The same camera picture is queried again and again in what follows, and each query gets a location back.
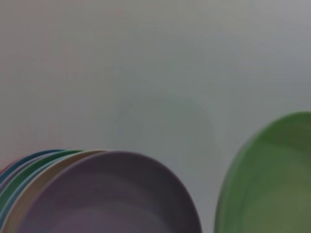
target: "gray wall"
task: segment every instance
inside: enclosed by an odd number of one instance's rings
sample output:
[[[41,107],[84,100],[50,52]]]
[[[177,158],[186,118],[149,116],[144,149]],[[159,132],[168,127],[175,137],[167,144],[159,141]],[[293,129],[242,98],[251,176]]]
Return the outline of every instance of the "gray wall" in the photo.
[[[311,107],[309,0],[1,0],[0,162],[113,148],[168,165],[211,233],[232,158]]]

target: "stack of plates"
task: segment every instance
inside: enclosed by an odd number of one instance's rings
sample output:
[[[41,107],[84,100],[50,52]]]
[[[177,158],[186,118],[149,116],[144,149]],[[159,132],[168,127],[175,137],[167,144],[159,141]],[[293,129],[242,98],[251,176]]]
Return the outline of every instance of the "stack of plates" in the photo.
[[[1,233],[201,233],[182,183],[141,154],[46,150],[0,174]]]

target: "green plate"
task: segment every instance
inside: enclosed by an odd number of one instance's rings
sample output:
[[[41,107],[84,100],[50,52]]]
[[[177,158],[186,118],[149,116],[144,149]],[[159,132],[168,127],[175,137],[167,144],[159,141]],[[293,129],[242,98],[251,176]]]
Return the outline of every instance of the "green plate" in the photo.
[[[273,122],[239,152],[223,183],[214,232],[311,232],[311,113]]]
[[[9,200],[10,196],[14,193],[15,189],[33,172],[35,172],[38,168],[42,167],[43,165],[61,158],[63,156],[78,153],[81,150],[66,150],[61,151],[50,156],[44,157],[35,161],[34,163],[25,167],[21,172],[19,172],[6,186],[6,188],[0,193],[0,210],[2,211],[5,203]]]

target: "teal plate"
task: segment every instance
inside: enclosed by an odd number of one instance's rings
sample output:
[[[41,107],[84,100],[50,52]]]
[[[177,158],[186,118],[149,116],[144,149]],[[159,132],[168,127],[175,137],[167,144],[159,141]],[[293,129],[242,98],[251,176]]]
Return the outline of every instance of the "teal plate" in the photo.
[[[214,232],[311,232],[311,113],[273,122],[239,152],[223,183]]]

